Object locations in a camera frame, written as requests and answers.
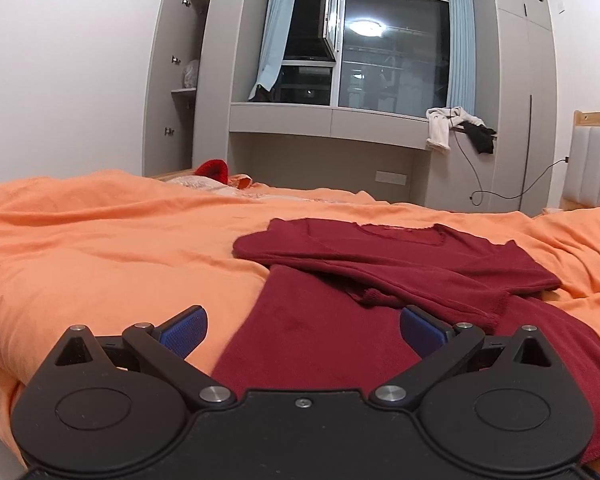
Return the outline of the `dark red knit sweater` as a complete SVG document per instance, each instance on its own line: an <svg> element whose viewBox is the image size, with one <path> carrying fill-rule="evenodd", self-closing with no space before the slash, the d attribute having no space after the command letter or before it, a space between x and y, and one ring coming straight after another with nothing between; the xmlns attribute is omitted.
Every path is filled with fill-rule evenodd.
<svg viewBox="0 0 600 480"><path fill-rule="evenodd" d="M591 405L586 460L600 458L600 337L543 301L559 278L514 242L495 245L436 224L425 229L326 219L271 221L233 252L268 278L212 375L247 389L370 391L417 362L403 308L509 336L538 326Z"/></svg>

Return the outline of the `orange duvet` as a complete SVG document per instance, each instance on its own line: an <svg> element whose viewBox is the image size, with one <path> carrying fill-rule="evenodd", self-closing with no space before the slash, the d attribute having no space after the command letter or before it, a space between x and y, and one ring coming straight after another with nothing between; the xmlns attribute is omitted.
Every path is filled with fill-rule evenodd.
<svg viewBox="0 0 600 480"><path fill-rule="evenodd" d="M316 202L223 197L122 172L0 184L0 439L8 448L12 410L68 326L113 335L199 304L209 331L190 360L213 377L268 278L265 266L235 257L234 244L275 219L442 224L495 245L514 242L559 278L543 301L600 337L600 208L530 218L390 205L364 193L249 191Z"/></svg>

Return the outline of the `bright red cloth item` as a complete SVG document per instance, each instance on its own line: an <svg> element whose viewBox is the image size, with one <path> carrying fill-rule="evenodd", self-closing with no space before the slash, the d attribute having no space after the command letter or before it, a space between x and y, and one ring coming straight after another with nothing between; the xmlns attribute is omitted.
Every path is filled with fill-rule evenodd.
<svg viewBox="0 0 600 480"><path fill-rule="evenodd" d="M228 185L230 174L228 173L228 165L224 159L209 159L198 166L194 175L205 177L221 184Z"/></svg>

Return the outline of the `grey built-in wardrobe unit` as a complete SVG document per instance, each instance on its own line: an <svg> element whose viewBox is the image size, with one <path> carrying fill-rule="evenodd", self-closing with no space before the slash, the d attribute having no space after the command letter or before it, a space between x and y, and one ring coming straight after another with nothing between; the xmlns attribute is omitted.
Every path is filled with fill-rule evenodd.
<svg viewBox="0 0 600 480"><path fill-rule="evenodd" d="M364 191L388 202L534 216L550 197L557 113L547 0L474 0L475 113L498 134L478 154L460 125L427 148L426 110L448 107L448 0L341 0L336 60L321 0L294 0L270 92L250 101L268 0L193 0L204 14L189 168L212 158L287 188ZM376 172L407 176L379 183Z"/></svg>

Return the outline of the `black garment on ledge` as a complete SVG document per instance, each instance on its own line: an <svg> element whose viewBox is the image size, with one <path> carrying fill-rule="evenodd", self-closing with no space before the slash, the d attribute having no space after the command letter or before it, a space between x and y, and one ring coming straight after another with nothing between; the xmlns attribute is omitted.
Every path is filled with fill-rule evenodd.
<svg viewBox="0 0 600 480"><path fill-rule="evenodd" d="M460 128L478 154L494 154L494 141L498 135L495 130L472 122L462 122Z"/></svg>

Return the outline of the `white garment on ledge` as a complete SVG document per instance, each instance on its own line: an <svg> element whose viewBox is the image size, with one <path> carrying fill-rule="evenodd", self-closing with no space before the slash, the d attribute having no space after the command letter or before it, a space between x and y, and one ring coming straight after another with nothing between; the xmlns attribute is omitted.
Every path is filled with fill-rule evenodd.
<svg viewBox="0 0 600 480"><path fill-rule="evenodd" d="M427 148L439 153L449 153L450 132L462 122L484 126L481 118L471 115L461 106L431 107L426 110L428 120Z"/></svg>

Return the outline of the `grey padded wooden headboard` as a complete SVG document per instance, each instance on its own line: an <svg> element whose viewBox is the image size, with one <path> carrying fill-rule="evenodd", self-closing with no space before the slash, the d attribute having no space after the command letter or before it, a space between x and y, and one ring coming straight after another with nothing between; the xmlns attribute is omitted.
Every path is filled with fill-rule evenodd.
<svg viewBox="0 0 600 480"><path fill-rule="evenodd" d="M600 112L577 110L560 208L595 207L600 207Z"/></svg>

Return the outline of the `plastic bag on shelf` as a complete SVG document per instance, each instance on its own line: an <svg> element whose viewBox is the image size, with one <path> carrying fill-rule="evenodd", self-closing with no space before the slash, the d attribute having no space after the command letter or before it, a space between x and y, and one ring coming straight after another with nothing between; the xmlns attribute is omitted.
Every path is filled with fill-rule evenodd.
<svg viewBox="0 0 600 480"><path fill-rule="evenodd" d="M183 73L183 87L185 89L193 89L197 87L199 75L199 61L194 58L185 66Z"/></svg>

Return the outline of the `open grey wardrobe door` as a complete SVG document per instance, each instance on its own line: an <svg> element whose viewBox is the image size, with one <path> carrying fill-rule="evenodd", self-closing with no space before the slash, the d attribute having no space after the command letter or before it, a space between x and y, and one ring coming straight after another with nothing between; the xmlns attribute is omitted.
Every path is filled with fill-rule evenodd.
<svg viewBox="0 0 600 480"><path fill-rule="evenodd" d="M187 169L192 163L194 101L185 69L199 58L204 14L193 0L161 0L145 99L143 175Z"/></svg>

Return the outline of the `right light blue curtain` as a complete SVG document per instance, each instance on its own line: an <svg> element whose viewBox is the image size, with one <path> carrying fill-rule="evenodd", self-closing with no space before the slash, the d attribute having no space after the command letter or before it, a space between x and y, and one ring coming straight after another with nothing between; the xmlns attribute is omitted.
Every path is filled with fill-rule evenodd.
<svg viewBox="0 0 600 480"><path fill-rule="evenodd" d="M477 43L474 0L448 0L450 64L446 105L475 113Z"/></svg>

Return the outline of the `light blue curtain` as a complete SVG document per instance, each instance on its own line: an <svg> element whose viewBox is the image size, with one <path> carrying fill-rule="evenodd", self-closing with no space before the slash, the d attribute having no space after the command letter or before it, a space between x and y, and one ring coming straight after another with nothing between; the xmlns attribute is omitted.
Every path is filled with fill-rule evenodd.
<svg viewBox="0 0 600 480"><path fill-rule="evenodd" d="M474 0L448 0L450 64L446 105L475 113L477 43Z"/></svg>
<svg viewBox="0 0 600 480"><path fill-rule="evenodd" d="M270 92L276 83L285 55L292 12L294 0L268 0L257 77L249 95L250 101L257 97L259 91Z"/></svg>

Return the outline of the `open window sash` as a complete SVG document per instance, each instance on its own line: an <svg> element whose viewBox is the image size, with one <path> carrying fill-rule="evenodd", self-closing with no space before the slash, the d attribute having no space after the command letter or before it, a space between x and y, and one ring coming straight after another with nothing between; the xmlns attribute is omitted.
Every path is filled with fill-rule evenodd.
<svg viewBox="0 0 600 480"><path fill-rule="evenodd" d="M325 55L336 60L337 38L341 0L321 0L320 32L318 36L324 44Z"/></svg>

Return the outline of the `left light blue curtain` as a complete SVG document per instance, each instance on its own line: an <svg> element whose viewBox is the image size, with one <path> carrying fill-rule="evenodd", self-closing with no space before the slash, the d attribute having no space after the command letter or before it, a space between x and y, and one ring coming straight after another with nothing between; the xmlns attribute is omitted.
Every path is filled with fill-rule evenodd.
<svg viewBox="0 0 600 480"><path fill-rule="evenodd" d="M285 55L292 12L294 0L268 0L257 77L249 95L250 101L257 97L259 91L270 92L276 83Z"/></svg>

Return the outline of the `white wall socket panel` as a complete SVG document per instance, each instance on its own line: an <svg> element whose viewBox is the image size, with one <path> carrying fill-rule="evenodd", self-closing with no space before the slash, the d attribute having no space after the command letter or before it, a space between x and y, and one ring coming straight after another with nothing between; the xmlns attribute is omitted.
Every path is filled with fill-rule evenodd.
<svg viewBox="0 0 600 480"><path fill-rule="evenodd" d="M397 174L396 172L378 170L375 174L375 181L379 183L405 186L407 184L407 176L405 174Z"/></svg>

